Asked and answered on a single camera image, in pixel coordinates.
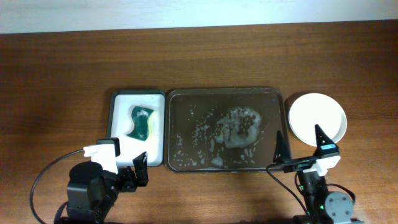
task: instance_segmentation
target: black cable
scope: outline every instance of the black cable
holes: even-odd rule
[[[44,174],[47,170],[49,170],[49,169],[50,169],[54,164],[56,164],[58,161],[60,161],[60,160],[62,160],[62,159],[64,159],[64,158],[66,158],[66,157],[72,156],[72,155],[74,155],[74,154],[77,154],[77,153],[79,153],[79,152],[83,152],[83,151],[84,151],[83,149],[79,149],[79,150],[77,150],[77,151],[70,152],[70,153],[68,153],[68,154],[66,154],[66,155],[64,155],[64,156],[59,157],[58,159],[52,161],[49,165],[47,165],[47,166],[40,172],[40,174],[37,176],[35,182],[33,183],[32,189],[30,190],[29,202],[30,202],[30,209],[32,210],[33,216],[37,219],[37,221],[39,221],[39,223],[45,224],[45,222],[37,215],[37,213],[36,213],[36,211],[35,211],[35,208],[34,208],[34,206],[33,206],[33,193],[34,193],[34,191],[35,191],[36,185],[37,185],[37,183],[39,182],[40,178],[43,176],[43,174]]]
[[[355,194],[354,194],[354,192],[352,192],[352,191],[348,190],[347,188],[345,188],[345,187],[343,187],[341,185],[338,185],[338,184],[326,184],[326,186],[334,186],[334,187],[338,187],[338,188],[344,190],[351,197],[351,199],[353,199],[353,203],[355,203]]]
[[[303,208],[304,213],[305,213],[307,216],[309,216],[307,209],[305,208],[303,202],[301,202],[301,200],[297,197],[297,195],[296,195],[294,192],[292,192],[292,190],[290,190],[288,187],[286,187],[280,180],[278,180],[278,178],[276,178],[273,174],[271,174],[271,172],[269,171],[269,168],[275,167],[275,166],[277,166],[277,165],[275,165],[275,164],[268,165],[268,166],[267,166],[267,169],[266,169],[267,173],[268,173],[278,184],[280,184],[284,189],[286,189],[289,193],[291,193],[291,194],[293,195],[294,198],[296,198],[296,200],[299,202],[299,204],[300,204],[301,207]]]
[[[294,184],[296,185],[297,191],[300,192],[302,196],[304,196],[303,190],[300,188],[299,183],[297,183],[297,176],[299,176],[299,173],[296,172],[294,175]]]

